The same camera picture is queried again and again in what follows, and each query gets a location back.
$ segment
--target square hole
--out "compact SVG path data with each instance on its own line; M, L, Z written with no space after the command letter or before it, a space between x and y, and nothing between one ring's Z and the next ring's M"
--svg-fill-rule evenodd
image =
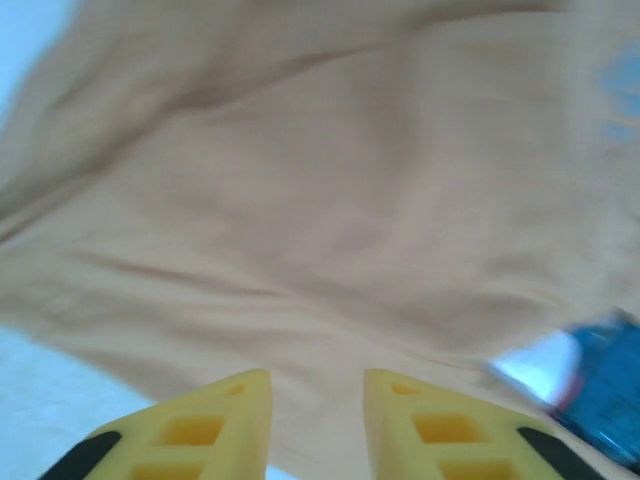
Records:
M447 460L438 462L444 480L520 480L507 461Z
M398 395L417 395L420 393L420 390L418 390L417 388L400 384L391 385L391 390L393 390L393 393L396 393Z
M160 464L136 465L129 480L198 480L204 464Z
M418 414L413 424L424 443L485 443L487 437L464 415Z
M169 421L155 445L213 445L224 426L224 417L193 415Z

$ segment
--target tan fabric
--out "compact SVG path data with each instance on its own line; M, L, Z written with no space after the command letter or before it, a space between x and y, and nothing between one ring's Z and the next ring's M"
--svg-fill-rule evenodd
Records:
M640 311L611 4L88 1L0 142L1 321L158 399L272 369L304 480L368 478L365 368L526 408L479 361Z

